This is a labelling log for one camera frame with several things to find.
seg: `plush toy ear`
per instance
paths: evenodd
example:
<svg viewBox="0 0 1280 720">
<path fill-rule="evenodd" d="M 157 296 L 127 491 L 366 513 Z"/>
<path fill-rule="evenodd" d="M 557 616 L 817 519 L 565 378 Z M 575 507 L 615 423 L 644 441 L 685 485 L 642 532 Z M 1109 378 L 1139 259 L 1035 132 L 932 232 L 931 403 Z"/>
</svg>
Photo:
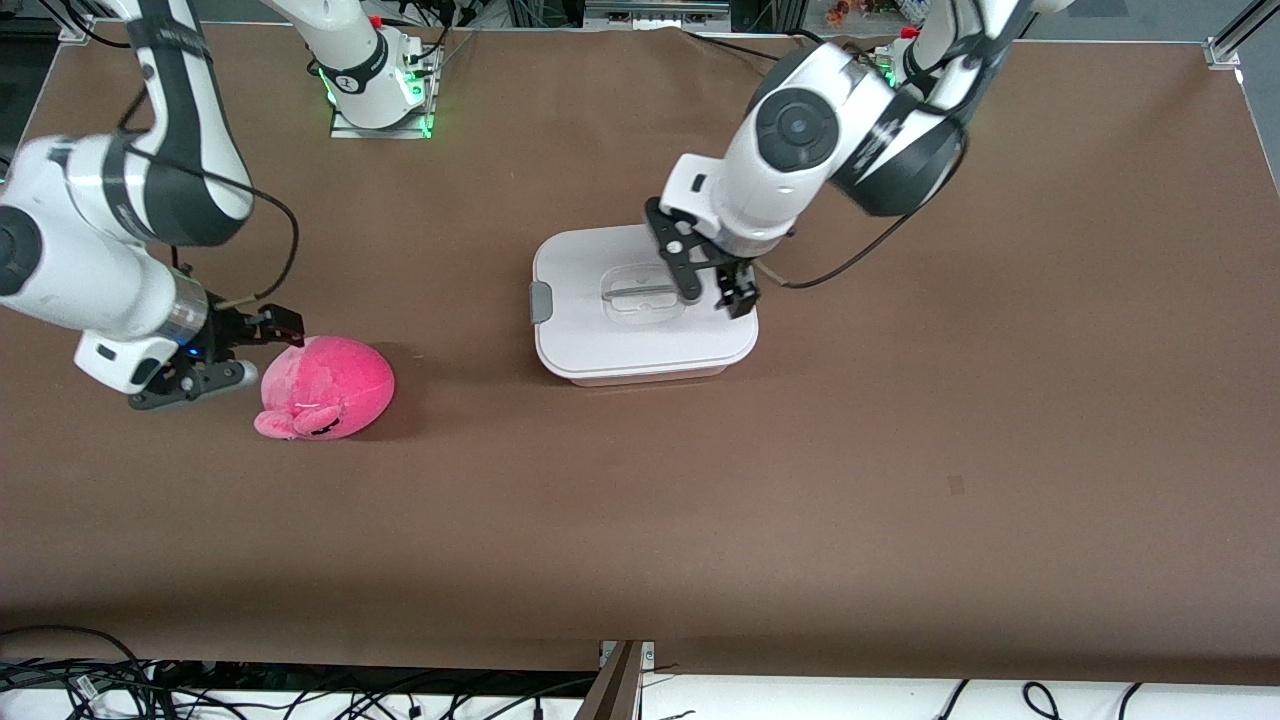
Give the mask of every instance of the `plush toy ear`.
<svg viewBox="0 0 1280 720">
<path fill-rule="evenodd" d="M 338 415 L 340 414 L 342 406 L 339 405 L 307 407 L 293 418 L 293 432 L 300 437 L 323 436 L 338 424 Z"/>
<path fill-rule="evenodd" d="M 274 439 L 294 439 L 293 416 L 282 410 L 264 410 L 253 419 L 253 429 Z"/>
</svg>

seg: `brown tabletop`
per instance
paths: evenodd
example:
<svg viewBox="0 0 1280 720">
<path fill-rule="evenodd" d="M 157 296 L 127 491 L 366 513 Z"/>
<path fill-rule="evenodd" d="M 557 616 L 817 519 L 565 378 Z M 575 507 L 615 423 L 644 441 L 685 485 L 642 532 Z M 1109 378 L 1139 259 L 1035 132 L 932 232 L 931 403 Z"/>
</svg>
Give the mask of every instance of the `brown tabletop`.
<svg viewBox="0 0 1280 720">
<path fill-rule="evenodd" d="M 765 287 L 746 360 L 582 389 L 534 352 L 534 251 L 639 222 L 765 64 L 486 32 L 434 138 L 332 141 L 292 29 L 207 33 L 302 219 L 276 301 L 380 348 L 397 398 L 333 443 L 259 437 L 256 391 L 140 414 L 76 333 L 0 313 L 4 624 L 191 659 L 591 667 L 644 638 L 690 671 L 1280 680 L 1280 200 L 1197 46 L 1018 45 L 951 187 L 838 281 Z M 67 49 L 28 136 L 106 131 L 138 87 Z M 884 225 L 828 188 L 769 263 L 819 274 Z M 260 204 L 184 259 L 238 296 L 287 238 Z M 0 651 L 87 652 L 63 642 Z"/>
</svg>

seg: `white surface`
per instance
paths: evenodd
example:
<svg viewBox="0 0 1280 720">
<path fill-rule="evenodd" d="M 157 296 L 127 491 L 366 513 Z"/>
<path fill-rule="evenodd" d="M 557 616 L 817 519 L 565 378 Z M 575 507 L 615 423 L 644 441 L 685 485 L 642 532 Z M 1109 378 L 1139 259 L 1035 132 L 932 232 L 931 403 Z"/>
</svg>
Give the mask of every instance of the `white surface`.
<svg viewBox="0 0 1280 720">
<path fill-rule="evenodd" d="M 1116 716 L 1125 683 L 1055 683 L 1048 685 L 1066 720 L 1111 720 Z M 676 675 L 655 676 L 644 691 L 643 717 L 662 720 L 695 711 L 690 720 L 932 720 L 946 705 L 955 680 L 896 680 L 842 678 L 772 678 Z M 1023 680 L 975 680 L 960 696 L 952 720 L 1030 719 L 1036 715 L 1021 698 Z M 123 693 L 104 697 L 104 708 L 128 711 Z M 288 705 L 287 692 L 223 692 L 228 702 Z M 449 696 L 413 696 L 422 717 L 434 720 L 448 710 Z M 457 720 L 481 720 L 513 698 L 476 698 L 456 712 Z M 545 720 L 571 720 L 581 701 L 545 700 Z M 329 696 L 300 706 L 291 720 L 332 720 L 351 705 L 349 696 Z M 404 696 L 383 705 L 396 720 L 408 717 Z M 69 711 L 61 689 L 15 691 L 0 694 L 0 720 L 64 720 Z M 280 720 L 283 710 L 243 708 L 248 720 Z M 503 720 L 529 720 L 532 703 L 518 706 Z M 195 720 L 230 717 L 225 711 L 204 710 Z M 380 712 L 369 714 L 383 720 Z M 1275 720 L 1280 717 L 1280 688 L 1216 685 L 1143 685 L 1129 702 L 1129 720 Z"/>
<path fill-rule="evenodd" d="M 538 356 L 573 380 L 689 373 L 737 363 L 755 347 L 756 315 L 731 320 L 716 309 L 714 270 L 703 296 L 682 305 L 668 292 L 617 297 L 605 291 L 671 284 L 648 225 L 571 231 L 534 256 L 534 279 L 552 288 L 552 316 L 535 325 Z"/>
</svg>

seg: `white lid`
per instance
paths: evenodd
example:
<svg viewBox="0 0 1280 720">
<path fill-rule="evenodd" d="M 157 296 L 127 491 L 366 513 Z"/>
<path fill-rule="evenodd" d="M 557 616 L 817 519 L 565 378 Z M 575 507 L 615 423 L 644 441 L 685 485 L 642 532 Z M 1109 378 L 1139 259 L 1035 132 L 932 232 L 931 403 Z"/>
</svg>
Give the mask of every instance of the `white lid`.
<svg viewBox="0 0 1280 720">
<path fill-rule="evenodd" d="M 699 277 L 705 288 L 701 299 L 696 305 L 681 304 L 648 225 L 557 234 L 534 256 L 532 295 L 545 295 L 548 288 L 550 295 L 550 316 L 536 323 L 545 307 L 535 307 L 538 356 L 549 370 L 570 379 L 737 363 L 755 346 L 755 311 L 730 319 L 716 309 L 716 272 L 701 270 Z M 535 302 L 544 304 L 545 299 Z"/>
</svg>

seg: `pink stuffed animal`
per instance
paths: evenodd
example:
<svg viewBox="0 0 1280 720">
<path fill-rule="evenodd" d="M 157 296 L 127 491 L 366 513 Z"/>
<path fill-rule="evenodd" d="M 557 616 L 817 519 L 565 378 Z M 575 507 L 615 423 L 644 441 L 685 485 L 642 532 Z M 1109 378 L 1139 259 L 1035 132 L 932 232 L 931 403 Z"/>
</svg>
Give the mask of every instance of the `pink stuffed animal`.
<svg viewBox="0 0 1280 720">
<path fill-rule="evenodd" d="M 344 337 L 308 337 L 262 374 L 257 432 L 279 439 L 337 439 L 383 414 L 396 392 L 392 366 L 376 350 Z"/>
</svg>

